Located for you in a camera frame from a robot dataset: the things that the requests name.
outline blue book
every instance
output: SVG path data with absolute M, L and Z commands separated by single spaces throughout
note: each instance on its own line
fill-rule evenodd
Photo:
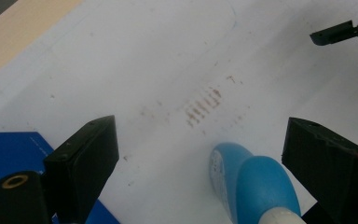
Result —
M 39 133 L 0 133 L 0 179 L 19 171 L 44 173 L 43 159 L 53 148 Z M 53 223 L 59 223 L 54 217 Z M 97 201 L 87 224 L 118 224 L 115 217 Z

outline blue bottle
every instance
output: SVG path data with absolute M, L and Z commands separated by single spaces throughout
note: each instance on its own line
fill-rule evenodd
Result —
M 270 157 L 254 156 L 238 144 L 219 144 L 211 154 L 210 177 L 235 224 L 305 223 L 289 176 Z

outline blue object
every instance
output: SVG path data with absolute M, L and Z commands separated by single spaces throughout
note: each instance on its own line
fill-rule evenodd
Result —
M 300 216 L 292 182 L 272 158 L 254 156 L 238 144 L 223 143 L 212 152 L 210 176 L 234 223 L 257 224 L 274 207 L 285 207 Z
M 53 152 L 45 139 L 35 132 L 0 133 L 0 179 L 18 171 L 44 172 L 43 159 Z M 59 223 L 54 217 L 53 223 Z M 86 224 L 118 224 L 100 201 L 94 204 Z

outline tan strip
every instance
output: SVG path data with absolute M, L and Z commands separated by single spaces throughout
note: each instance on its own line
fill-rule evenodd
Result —
M 0 15 L 0 68 L 82 0 L 19 0 Z

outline label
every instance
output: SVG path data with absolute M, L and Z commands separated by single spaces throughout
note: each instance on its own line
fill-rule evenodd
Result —
M 222 155 L 217 150 L 214 150 L 211 155 L 210 176 L 212 179 L 214 192 L 216 192 L 217 197 L 222 201 L 223 206 L 225 206 L 226 208 L 229 218 L 232 220 L 231 212 L 229 211 L 228 199 L 227 199 L 225 166 L 223 163 Z

